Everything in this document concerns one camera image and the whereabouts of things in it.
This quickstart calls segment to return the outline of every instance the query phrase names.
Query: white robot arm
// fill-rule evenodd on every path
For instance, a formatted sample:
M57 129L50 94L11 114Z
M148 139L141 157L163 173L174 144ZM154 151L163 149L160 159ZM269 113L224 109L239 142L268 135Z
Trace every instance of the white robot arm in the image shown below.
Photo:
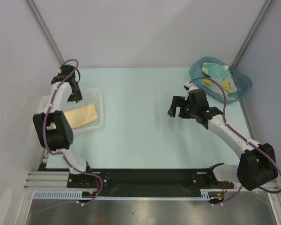
M70 146L74 139L73 131L63 113L68 101L82 100L74 70L75 68L70 65L60 67L58 75L52 80L50 101L41 113L33 116L33 122L41 145L49 149L53 155L66 158L71 174L80 174L87 171L88 164ZM63 81L71 72L73 74Z
M239 165L216 166L213 171L218 181L241 183L246 189L253 190L277 178L277 169L267 158L270 157L275 163L274 149L270 144L260 144L253 139L244 138L244 135L225 119L222 111L216 107L209 107L202 89L189 83L185 89L188 92L186 97L173 97L168 115L175 117L176 108L180 107L179 117L196 119L199 124L224 140L240 159Z

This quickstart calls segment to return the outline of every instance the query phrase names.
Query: table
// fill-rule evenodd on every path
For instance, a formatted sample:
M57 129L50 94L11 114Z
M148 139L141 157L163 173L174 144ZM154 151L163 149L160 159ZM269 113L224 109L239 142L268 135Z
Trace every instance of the table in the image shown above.
M80 89L100 89L104 125L77 134L72 145L93 168L206 168L238 164L224 141L194 119L171 118L174 95L185 96L188 67L80 69ZM223 103L207 97L220 110ZM227 118L249 137L240 103L226 109ZM47 168L67 168L60 156L49 156Z

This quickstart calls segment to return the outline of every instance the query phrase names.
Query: teal cloth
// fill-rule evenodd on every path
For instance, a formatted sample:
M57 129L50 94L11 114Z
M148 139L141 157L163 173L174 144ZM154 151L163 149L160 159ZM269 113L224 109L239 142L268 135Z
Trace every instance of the teal cloth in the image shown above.
M224 81L227 77L231 77L229 69L225 69L219 64L211 62L203 63L202 72L220 81Z

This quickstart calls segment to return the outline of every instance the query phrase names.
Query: blue bowl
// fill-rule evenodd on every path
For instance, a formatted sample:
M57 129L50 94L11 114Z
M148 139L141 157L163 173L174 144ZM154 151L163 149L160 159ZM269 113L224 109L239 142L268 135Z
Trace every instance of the blue bowl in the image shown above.
M198 77L207 77L206 74L202 72L202 66L205 62L212 62L217 63L221 66L226 65L226 63L223 63L222 61L214 58L214 57L204 57L197 61L189 70L189 75L192 79L198 78ZM238 91L232 94L228 94L229 97L235 98L235 100L227 100L227 103L230 104L232 102L237 102L240 99L242 99L251 89L252 82L246 75L239 72L237 69L234 69L232 67L229 67L230 73L232 75L232 79L234 81L234 84L237 86ZM202 84L203 80L196 80L193 83L198 87L203 89L208 95L213 97L214 99L217 99L219 101L224 101L224 98L213 91L211 91L208 87Z

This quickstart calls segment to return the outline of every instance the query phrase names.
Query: purple cable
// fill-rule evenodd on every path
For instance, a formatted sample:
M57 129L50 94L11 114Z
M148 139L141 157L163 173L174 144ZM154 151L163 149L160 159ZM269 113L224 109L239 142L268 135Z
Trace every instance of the purple cable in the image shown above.
M224 107L223 107L223 120L226 124L226 126L233 132L235 133L238 137L240 137L241 139L243 139L245 142L247 142L250 146L252 146L253 148L255 148L259 153L261 153L264 157L266 157L268 159L268 161L271 162L271 164L273 164L273 166L276 168L276 170L278 171L280 177L281 177L281 169L279 168L279 166L275 163L275 161L269 157L264 151L262 151L258 146L256 146L255 144L251 143L250 141L248 141L244 136L242 136L239 132L237 132L232 126L230 126L229 123L227 123L227 119L226 119L226 104L227 104L227 99L226 99L226 94L224 92L224 89L217 83L215 82L213 79L211 78L208 78L208 77L198 77L198 78L195 78L193 80L191 80L189 83L192 83L196 80L199 80L199 79L207 79L207 80L210 80L212 81L213 83L215 83L221 90L223 96L224 96ZM228 200L234 198L240 191L240 189L236 192L236 194L234 196L232 196L231 198L229 198ZM271 193L271 194L279 194L281 193L281 188L278 190L278 191L271 191L271 190L267 190L263 187L259 187L259 189L265 191L265 192L268 192L268 193Z
M76 66L75 66L75 68L72 70L72 72L71 72L68 76L66 76L66 77L59 83L59 85L57 85L57 90L55 90L55 91L53 92L53 94L52 94L52 98L51 98L51 101L50 101L50 104L51 104L51 105L53 105L53 102L54 102L54 99L55 99L55 96L56 96L56 93L57 93L58 89L61 87L61 85L62 85L69 77L72 76L73 73L75 73L76 69L78 68L78 61L75 60L75 59L71 59L71 60L65 61L65 62L62 64L62 66L65 65L66 63L70 62L70 61L75 61L75 62L76 62ZM48 107L48 110L47 110L47 112L46 112L46 114L45 114L45 117L44 117L44 122L43 122L43 141L44 141L44 145L45 145L47 151L48 151L51 155L58 155L58 154L62 154L62 152L52 152L52 151L50 150L50 148L49 148L49 145L48 145L48 142L47 142L47 137L46 137L46 124L47 124L48 115L49 115L51 109L52 109L52 107L49 106L49 107ZM98 190L96 196L93 197L93 198L92 198L91 200L89 200L88 202L85 202L85 203L84 203L84 205L90 204L91 202L93 202L93 201L99 196L99 194L100 194L101 191L102 191L102 188L103 188L103 181L102 181L101 177L99 177L99 176L96 175L96 174L92 174L92 173L88 173L88 172L83 172L83 171L81 171L81 170L76 169L75 167L73 167L73 166L71 165L71 163L68 161L68 159L66 158L66 156L63 156L63 159L64 159L65 162L68 164L68 166L69 166L70 168L72 168L73 170L75 170L75 171L77 171L77 172L79 172L79 173L88 175L88 176L96 177L96 178L98 178L98 179L100 180L100 189ZM66 203L76 203L76 201L62 202L62 203L59 203L59 204L50 206L50 207L48 207L48 208L39 210L38 212L42 212L42 211L45 211L45 210L48 210L48 209L52 209L52 208L55 208L55 207L57 207L57 206L60 206L60 205L66 204Z

